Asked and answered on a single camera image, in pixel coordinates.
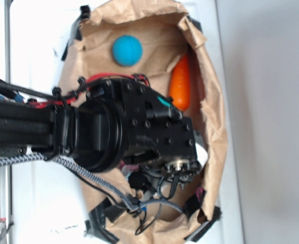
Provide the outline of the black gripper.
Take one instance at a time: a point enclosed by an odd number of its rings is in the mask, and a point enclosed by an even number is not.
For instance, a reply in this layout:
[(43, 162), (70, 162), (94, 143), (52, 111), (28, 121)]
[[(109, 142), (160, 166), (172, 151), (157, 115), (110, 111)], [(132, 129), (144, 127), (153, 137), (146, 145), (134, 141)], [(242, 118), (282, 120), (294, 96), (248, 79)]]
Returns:
[(146, 167), (155, 177), (178, 177), (180, 183), (191, 182), (202, 170), (192, 120), (143, 82), (100, 79), (89, 90), (88, 100), (116, 112), (127, 145), (122, 156), (126, 164)]

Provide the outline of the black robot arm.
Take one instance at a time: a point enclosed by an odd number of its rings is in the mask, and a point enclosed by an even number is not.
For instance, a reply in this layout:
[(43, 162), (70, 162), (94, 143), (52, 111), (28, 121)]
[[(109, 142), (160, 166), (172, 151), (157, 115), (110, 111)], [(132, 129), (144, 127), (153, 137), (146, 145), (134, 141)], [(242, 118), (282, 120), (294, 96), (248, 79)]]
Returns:
[(202, 138), (143, 75), (100, 75), (80, 79), (63, 96), (57, 88), (43, 102), (0, 100), (0, 157), (30, 148), (51, 160), (72, 157), (94, 173), (120, 162), (148, 166), (188, 182), (203, 168)]

